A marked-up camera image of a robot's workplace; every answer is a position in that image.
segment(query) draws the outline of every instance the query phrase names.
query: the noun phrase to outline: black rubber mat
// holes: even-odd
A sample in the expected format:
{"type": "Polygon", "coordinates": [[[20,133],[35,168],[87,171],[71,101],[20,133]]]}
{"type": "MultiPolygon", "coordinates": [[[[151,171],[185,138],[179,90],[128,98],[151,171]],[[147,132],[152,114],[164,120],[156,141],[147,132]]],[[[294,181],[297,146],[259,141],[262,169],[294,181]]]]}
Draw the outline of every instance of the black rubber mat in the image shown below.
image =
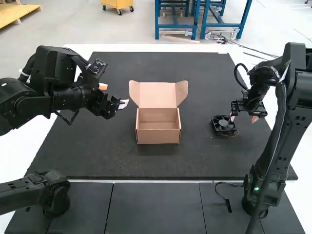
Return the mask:
{"type": "Polygon", "coordinates": [[[39,206],[19,209],[5,234],[103,234],[113,183],[71,183],[71,206],[61,217],[50,219],[39,206]]]}
{"type": "MultiPolygon", "coordinates": [[[[243,188],[219,185],[218,192],[230,201],[232,213],[215,193],[215,183],[201,183],[200,194],[207,233],[243,234],[250,216],[241,205],[243,188]]],[[[270,207],[268,216],[258,221],[254,234],[305,234],[285,192],[277,207],[270,207]]]]}
{"type": "Polygon", "coordinates": [[[115,183],[106,234],[206,234],[197,183],[115,183]]]}
{"type": "MultiPolygon", "coordinates": [[[[243,188],[218,187],[230,200],[229,213],[215,183],[71,184],[67,213],[51,221],[39,207],[18,210],[5,234],[243,234],[250,220],[243,188]]],[[[254,232],[304,233],[285,193],[254,232]]]]}
{"type": "MultiPolygon", "coordinates": [[[[131,79],[188,80],[189,94],[180,105],[181,143],[137,145],[137,107],[130,101],[110,120],[87,110],[72,126],[58,118],[29,171],[55,169],[82,179],[242,180],[261,155],[271,132],[265,120],[252,124],[241,113],[235,119],[239,135],[233,138],[216,136],[209,123],[212,115],[229,114],[231,101],[241,98],[228,54],[94,52],[95,58],[108,62],[101,82],[121,98],[129,98],[131,79]]],[[[291,167],[288,179],[297,179],[291,167]]]]}

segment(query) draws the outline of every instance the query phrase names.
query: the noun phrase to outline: computer fan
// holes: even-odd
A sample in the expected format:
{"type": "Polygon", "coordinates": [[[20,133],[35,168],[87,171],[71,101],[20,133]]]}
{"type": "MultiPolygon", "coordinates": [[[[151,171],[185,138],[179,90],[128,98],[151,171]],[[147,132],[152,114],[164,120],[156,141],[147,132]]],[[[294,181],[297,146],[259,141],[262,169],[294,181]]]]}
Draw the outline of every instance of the computer fan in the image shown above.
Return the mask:
{"type": "Polygon", "coordinates": [[[230,116],[212,116],[211,123],[217,134],[235,135],[237,130],[230,116]]]}

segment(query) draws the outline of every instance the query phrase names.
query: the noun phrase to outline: box lid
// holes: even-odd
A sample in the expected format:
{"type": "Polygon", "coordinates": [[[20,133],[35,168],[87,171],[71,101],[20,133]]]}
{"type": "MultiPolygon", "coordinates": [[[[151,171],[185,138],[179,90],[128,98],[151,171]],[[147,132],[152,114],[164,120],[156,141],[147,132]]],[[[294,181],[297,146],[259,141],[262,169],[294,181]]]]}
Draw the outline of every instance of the box lid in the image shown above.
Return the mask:
{"type": "Polygon", "coordinates": [[[178,83],[129,81],[129,94],[139,108],[174,108],[188,94],[188,82],[178,83]]]}

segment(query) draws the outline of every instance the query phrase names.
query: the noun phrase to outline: open cardboard box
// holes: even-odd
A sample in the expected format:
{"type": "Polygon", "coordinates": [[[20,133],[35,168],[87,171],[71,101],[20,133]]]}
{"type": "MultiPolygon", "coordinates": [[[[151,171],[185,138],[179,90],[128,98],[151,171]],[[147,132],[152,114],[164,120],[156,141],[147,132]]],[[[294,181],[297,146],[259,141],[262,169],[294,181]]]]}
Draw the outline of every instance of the open cardboard box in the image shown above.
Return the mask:
{"type": "Polygon", "coordinates": [[[186,98],[188,82],[129,82],[129,94],[138,106],[138,144],[179,144],[181,121],[178,105],[186,98]]]}

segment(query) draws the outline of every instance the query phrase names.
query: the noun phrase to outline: blue metal rack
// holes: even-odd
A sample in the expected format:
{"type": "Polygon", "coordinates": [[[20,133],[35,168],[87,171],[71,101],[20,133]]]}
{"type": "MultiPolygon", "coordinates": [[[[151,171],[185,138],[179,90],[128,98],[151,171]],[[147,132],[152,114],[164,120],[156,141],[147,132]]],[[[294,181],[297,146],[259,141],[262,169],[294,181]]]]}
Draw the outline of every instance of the blue metal rack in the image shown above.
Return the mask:
{"type": "MultiPolygon", "coordinates": [[[[192,5],[192,10],[191,10],[191,15],[195,15],[195,11],[196,11],[196,6],[197,6],[197,0],[193,0],[193,5],[192,5]]],[[[221,0],[221,1],[212,1],[210,3],[212,6],[218,6],[218,7],[222,7],[222,10],[220,12],[220,15],[223,16],[224,13],[224,9],[225,9],[225,4],[226,4],[226,0],[221,0]]],[[[200,6],[205,7],[206,5],[206,0],[201,0],[200,1],[200,6]]]]}
{"type": "Polygon", "coordinates": [[[239,32],[237,33],[236,38],[240,39],[242,34],[243,34],[244,26],[246,23],[246,19],[247,19],[252,1],[253,0],[247,0],[245,10],[244,10],[244,13],[243,13],[243,16],[242,16],[240,23],[225,23],[225,22],[223,22],[221,16],[223,16],[223,13],[224,13],[226,0],[222,0],[220,2],[205,0],[205,2],[201,2],[199,5],[204,5],[205,10],[204,10],[203,22],[202,22],[202,26],[201,26],[200,39],[205,38],[205,32],[206,32],[207,27],[238,28],[239,32]],[[214,9],[215,6],[221,6],[222,7],[222,10],[220,13],[215,11],[215,9],[214,9]],[[207,23],[208,10],[211,11],[211,13],[214,16],[214,18],[216,19],[217,23],[207,23]]]}
{"type": "Polygon", "coordinates": [[[192,40],[196,38],[197,22],[199,17],[200,5],[195,8],[195,17],[193,24],[178,24],[176,17],[176,7],[185,8],[185,17],[189,15],[190,0],[155,0],[155,39],[159,39],[159,29],[192,29],[192,40]],[[158,17],[160,14],[161,7],[171,7],[173,24],[159,24],[158,17]]]}

